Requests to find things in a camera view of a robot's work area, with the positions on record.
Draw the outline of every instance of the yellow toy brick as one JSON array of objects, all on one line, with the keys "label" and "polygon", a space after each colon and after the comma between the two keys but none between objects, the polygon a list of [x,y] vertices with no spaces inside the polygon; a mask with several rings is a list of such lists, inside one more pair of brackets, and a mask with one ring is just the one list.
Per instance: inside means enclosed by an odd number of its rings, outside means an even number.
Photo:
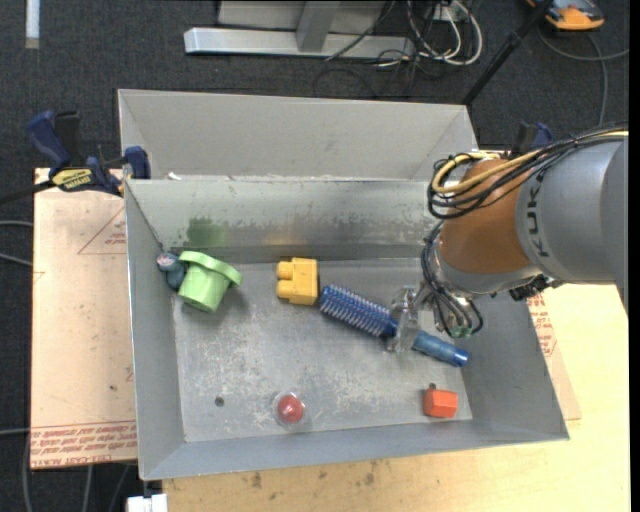
[{"label": "yellow toy brick", "polygon": [[318,262],[306,258],[281,261],[276,268],[276,294],[291,304],[313,306],[318,298]]}]

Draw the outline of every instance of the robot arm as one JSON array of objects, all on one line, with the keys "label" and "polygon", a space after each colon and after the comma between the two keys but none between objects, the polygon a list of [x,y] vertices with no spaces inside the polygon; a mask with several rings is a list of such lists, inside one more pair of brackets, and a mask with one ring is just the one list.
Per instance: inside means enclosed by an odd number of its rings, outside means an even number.
[{"label": "robot arm", "polygon": [[[452,184],[462,164],[469,167]],[[429,209],[442,222],[422,256],[427,300],[469,326],[479,295],[615,283],[627,308],[627,172],[626,125],[515,158],[471,153],[441,162]]]}]

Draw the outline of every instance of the black carpet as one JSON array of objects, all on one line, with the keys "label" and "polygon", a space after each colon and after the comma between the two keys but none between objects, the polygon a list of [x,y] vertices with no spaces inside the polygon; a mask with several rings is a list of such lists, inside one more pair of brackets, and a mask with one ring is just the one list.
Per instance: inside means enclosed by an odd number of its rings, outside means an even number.
[{"label": "black carpet", "polygon": [[[183,33],[212,25],[214,2],[160,0],[42,0],[40,49],[25,49],[24,2],[0,5],[0,196],[31,184],[32,169],[48,162],[27,140],[37,113],[77,110],[86,151],[101,144],[119,154],[116,91],[120,88],[233,92],[300,97],[460,103],[509,34],[531,10],[524,0],[476,1],[484,34],[482,57],[468,67],[426,62],[413,78],[405,66],[380,71],[355,61],[314,58],[187,56]],[[547,34],[564,52],[588,57],[628,48],[630,0],[599,2],[607,16],[590,34]],[[407,32],[397,2],[378,33]],[[470,112],[483,147],[508,147],[521,121],[547,124],[560,137],[629,117],[629,57],[580,61],[551,51],[532,31],[473,102]],[[602,114],[603,88],[606,105]],[[0,220],[32,220],[31,198],[0,206]],[[32,232],[0,226],[0,253],[30,259]],[[0,430],[29,425],[31,273],[0,259]],[[21,464],[25,437],[0,437],[0,510],[25,510]],[[123,466],[96,466],[89,510],[106,511]],[[135,469],[122,496],[140,494]],[[81,509],[86,469],[30,476],[36,511]]]}]

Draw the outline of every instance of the green plastic object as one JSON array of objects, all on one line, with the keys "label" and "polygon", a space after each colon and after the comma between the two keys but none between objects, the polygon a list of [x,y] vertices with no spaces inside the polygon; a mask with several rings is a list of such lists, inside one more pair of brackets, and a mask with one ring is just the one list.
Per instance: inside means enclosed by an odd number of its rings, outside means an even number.
[{"label": "green plastic object", "polygon": [[242,274],[235,268],[201,252],[184,251],[180,261],[188,266],[178,295],[207,313],[218,309],[229,286],[242,284]]}]

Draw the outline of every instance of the orange block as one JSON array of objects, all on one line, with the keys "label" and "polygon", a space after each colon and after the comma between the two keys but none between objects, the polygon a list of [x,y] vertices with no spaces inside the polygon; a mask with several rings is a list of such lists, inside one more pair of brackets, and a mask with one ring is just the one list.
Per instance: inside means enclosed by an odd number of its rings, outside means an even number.
[{"label": "orange block", "polygon": [[435,418],[453,418],[458,410],[458,394],[429,388],[424,393],[423,411]]}]

